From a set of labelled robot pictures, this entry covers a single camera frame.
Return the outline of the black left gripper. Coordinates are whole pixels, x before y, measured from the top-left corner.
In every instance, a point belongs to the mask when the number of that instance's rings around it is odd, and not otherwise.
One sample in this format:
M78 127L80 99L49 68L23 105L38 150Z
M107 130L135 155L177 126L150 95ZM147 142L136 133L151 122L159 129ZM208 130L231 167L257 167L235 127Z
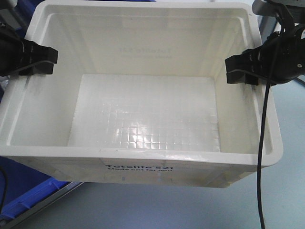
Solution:
M0 75L53 74L58 51L20 37L9 25L0 26Z

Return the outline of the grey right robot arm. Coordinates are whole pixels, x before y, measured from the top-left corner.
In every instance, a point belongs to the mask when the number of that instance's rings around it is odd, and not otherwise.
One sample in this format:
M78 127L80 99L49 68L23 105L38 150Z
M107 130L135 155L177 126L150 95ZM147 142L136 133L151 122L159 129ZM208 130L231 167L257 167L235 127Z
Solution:
M276 18L280 31L271 33L259 47L225 60L228 84L284 84L305 73L305 2L256 0L256 15Z

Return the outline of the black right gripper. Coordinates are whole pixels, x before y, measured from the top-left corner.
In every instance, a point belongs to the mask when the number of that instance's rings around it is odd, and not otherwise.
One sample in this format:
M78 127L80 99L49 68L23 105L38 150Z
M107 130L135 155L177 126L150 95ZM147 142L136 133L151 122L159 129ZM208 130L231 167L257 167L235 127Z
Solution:
M225 59L228 84L258 85L255 73L271 84L285 84L305 73L305 26L291 31L276 31L261 47L247 49Z

